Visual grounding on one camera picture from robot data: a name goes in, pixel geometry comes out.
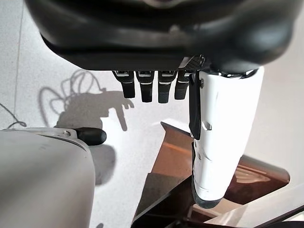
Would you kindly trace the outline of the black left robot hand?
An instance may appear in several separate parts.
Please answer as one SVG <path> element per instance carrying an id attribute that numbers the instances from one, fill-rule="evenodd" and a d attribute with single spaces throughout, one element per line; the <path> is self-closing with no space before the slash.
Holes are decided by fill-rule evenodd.
<path id="1" fill-rule="evenodd" d="M 126 98 L 189 96 L 192 194 L 218 205 L 244 153 L 263 80 L 284 54 L 301 0 L 28 0 L 45 44 L 87 70 L 112 71 Z"/>

